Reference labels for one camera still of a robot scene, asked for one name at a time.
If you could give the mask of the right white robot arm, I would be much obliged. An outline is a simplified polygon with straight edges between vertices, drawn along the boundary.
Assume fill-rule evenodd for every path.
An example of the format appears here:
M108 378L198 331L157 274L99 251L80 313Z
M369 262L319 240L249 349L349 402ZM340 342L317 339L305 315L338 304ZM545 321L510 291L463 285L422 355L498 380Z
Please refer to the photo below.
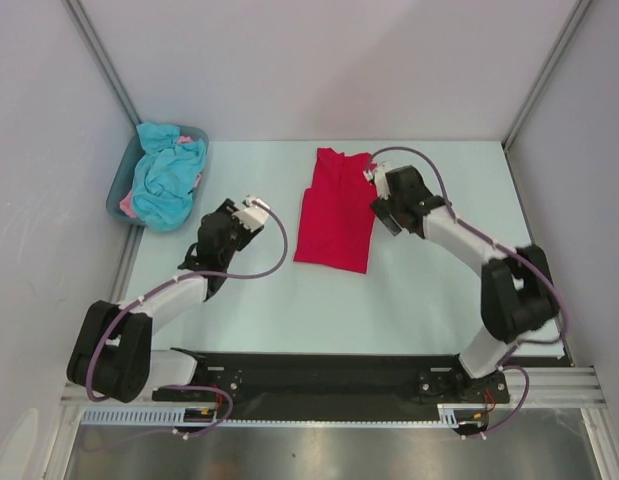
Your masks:
M480 280L482 326L458 356L462 369L450 376L452 393L473 401L485 391L485 377L559 314L544 251L535 244L513 249L478 233L413 166L379 165L364 177L378 194L371 209L392 234L407 231L444 248Z

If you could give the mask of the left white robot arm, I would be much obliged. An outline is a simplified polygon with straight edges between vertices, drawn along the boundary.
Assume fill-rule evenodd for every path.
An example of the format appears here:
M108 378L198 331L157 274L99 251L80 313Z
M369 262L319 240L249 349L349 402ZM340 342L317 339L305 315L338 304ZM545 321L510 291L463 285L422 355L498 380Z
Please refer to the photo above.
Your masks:
M167 281L132 300L91 304L68 362L68 381L89 390L93 401L129 403L145 390L170 386L188 399L203 397L210 376L198 368L196 355L156 349L153 337L220 290L232 277L228 269L233 257L268 218L268 207L257 197L247 198L242 207L227 199L202 217L197 241Z

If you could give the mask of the red t shirt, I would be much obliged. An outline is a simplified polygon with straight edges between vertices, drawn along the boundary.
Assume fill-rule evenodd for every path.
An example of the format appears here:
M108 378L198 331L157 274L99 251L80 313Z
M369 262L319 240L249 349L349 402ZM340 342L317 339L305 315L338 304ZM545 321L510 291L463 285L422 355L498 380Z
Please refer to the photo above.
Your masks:
M377 198L364 176L371 155L316 151L312 183L304 192L294 260L365 274Z

